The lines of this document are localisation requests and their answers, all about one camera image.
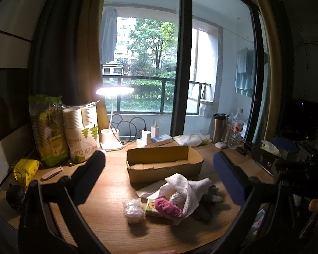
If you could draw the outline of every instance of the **pink object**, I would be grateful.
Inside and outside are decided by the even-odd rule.
[[[182,210],[178,206],[170,203],[165,198],[155,199],[154,200],[154,207],[165,218],[168,218],[171,220],[178,220],[178,219],[181,219],[181,217],[182,217]]]

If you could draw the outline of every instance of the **wooden desk surface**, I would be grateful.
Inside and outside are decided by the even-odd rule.
[[[199,179],[210,178],[219,188],[219,195],[224,198],[222,203],[212,207],[212,220],[205,224],[192,217],[184,219],[178,226],[172,226],[170,220],[147,216],[140,224],[128,225],[123,215],[122,201],[137,198],[136,190],[146,184],[138,184],[133,188],[129,183],[126,169],[126,150],[134,148],[135,143],[125,146],[122,150],[106,153],[106,166],[91,191],[85,204],[79,211],[96,236],[112,253],[139,253],[143,251],[162,251],[175,249],[178,253],[186,252],[220,238],[230,226],[239,212],[240,207],[233,204],[226,189],[215,173],[212,159],[218,152],[213,144],[196,147],[195,150],[204,158]],[[240,166],[248,176],[256,176],[262,182],[273,182],[270,174],[264,171],[249,157],[237,151],[225,149],[231,161]],[[64,166],[64,171],[44,183],[56,182],[61,176],[71,175],[77,166]],[[49,169],[37,171],[35,178]],[[0,216],[14,228],[19,226],[19,213],[12,210],[5,200],[8,181],[0,192]],[[51,207],[61,232],[67,242],[75,244],[55,203]]]

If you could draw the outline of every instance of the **lamp head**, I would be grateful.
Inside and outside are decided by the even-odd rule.
[[[118,94],[129,94],[134,92],[134,88],[124,86],[104,86],[97,90],[98,95],[104,95],[106,97],[113,97]]]

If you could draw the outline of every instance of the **hanging clothes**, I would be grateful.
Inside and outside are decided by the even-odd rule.
[[[255,82],[254,50],[244,48],[238,52],[236,93],[253,97]]]
[[[114,60],[114,51],[117,43],[117,17],[115,7],[106,7],[100,25],[100,63],[106,64]]]

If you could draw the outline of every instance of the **cardboard box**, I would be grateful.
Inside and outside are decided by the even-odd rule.
[[[201,155],[189,146],[129,149],[126,158],[130,183],[159,181],[175,173],[196,176],[203,161]]]

